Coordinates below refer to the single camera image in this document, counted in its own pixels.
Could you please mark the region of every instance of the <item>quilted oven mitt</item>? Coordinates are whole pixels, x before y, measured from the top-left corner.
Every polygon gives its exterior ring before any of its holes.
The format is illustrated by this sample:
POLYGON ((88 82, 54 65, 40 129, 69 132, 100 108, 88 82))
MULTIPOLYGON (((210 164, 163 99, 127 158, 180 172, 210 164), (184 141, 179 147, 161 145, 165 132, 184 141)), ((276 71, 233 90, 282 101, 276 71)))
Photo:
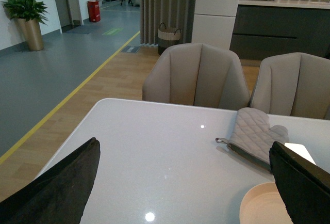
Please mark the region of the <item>quilted oven mitt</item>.
POLYGON ((270 170, 269 149, 274 141, 286 143, 289 137, 284 126, 270 127, 266 113, 247 107, 237 111, 230 139, 216 138, 216 141, 227 144, 229 149, 270 170))

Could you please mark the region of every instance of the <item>gray curtain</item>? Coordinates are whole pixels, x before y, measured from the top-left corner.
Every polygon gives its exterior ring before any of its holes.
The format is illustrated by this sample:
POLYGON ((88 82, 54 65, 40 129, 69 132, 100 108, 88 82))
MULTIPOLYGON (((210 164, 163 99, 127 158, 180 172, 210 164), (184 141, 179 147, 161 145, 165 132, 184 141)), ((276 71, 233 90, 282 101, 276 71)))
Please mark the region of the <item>gray curtain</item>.
POLYGON ((141 44, 158 44, 159 25, 182 30, 180 43, 191 42, 195 0, 140 0, 141 44))

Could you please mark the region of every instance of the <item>upholstered chair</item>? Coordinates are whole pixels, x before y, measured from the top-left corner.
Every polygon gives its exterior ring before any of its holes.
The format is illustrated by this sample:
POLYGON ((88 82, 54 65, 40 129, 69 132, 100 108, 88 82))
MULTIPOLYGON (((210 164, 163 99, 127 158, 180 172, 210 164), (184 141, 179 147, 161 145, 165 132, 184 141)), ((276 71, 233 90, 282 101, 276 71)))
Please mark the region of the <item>upholstered chair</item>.
POLYGON ((146 101, 239 110, 250 94, 238 56, 202 43, 167 48, 142 87, 146 101))
POLYGON ((330 60, 304 53, 264 59, 250 107, 268 114, 330 119, 330 60))

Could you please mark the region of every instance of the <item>wooden floor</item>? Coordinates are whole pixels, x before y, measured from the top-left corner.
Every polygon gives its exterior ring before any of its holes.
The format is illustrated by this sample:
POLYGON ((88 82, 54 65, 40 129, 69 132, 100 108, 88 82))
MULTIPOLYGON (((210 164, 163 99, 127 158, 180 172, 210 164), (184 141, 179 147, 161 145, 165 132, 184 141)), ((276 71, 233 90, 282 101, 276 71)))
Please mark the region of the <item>wooden floor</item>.
MULTIPOLYGON (((91 107, 103 98, 141 100, 144 79, 158 59, 155 47, 142 47, 136 54, 118 53, 32 136, 0 165, 0 201, 30 183, 56 150, 81 122, 91 107)), ((258 66, 244 66, 250 92, 258 66)))

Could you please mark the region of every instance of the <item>green plant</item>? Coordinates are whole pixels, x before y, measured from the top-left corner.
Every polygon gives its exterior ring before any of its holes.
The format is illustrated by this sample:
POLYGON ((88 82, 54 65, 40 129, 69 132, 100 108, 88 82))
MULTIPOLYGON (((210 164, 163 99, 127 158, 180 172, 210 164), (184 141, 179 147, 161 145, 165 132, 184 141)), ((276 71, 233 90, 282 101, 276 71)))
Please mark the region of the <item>green plant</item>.
POLYGON ((43 15, 47 13, 45 10, 47 7, 44 2, 37 2, 36 0, 7 0, 4 3, 4 7, 8 10, 10 19, 36 19, 38 22, 45 24, 43 20, 48 19, 43 15))

